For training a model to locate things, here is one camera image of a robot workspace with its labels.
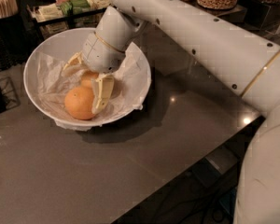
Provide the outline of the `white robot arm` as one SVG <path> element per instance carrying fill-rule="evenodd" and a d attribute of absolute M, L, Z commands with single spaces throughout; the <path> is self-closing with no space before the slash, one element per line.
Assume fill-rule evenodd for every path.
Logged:
<path fill-rule="evenodd" d="M 264 116 L 242 164 L 233 224 L 280 224 L 280 46 L 180 0 L 111 0 L 82 61 L 93 72 L 118 70 L 147 22 Z"/>

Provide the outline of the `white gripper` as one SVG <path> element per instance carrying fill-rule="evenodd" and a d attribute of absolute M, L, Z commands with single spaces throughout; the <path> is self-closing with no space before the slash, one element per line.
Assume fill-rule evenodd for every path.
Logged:
<path fill-rule="evenodd" d="M 82 51 L 74 54 L 63 67 L 62 76 L 70 77 L 88 68 L 96 73 L 113 73 L 121 66 L 125 52 L 117 51 L 108 45 L 95 32 L 91 32 Z M 92 109 L 93 114 L 102 112 L 112 95 L 115 79 L 112 75 L 100 75 L 91 81 L 94 94 Z"/>

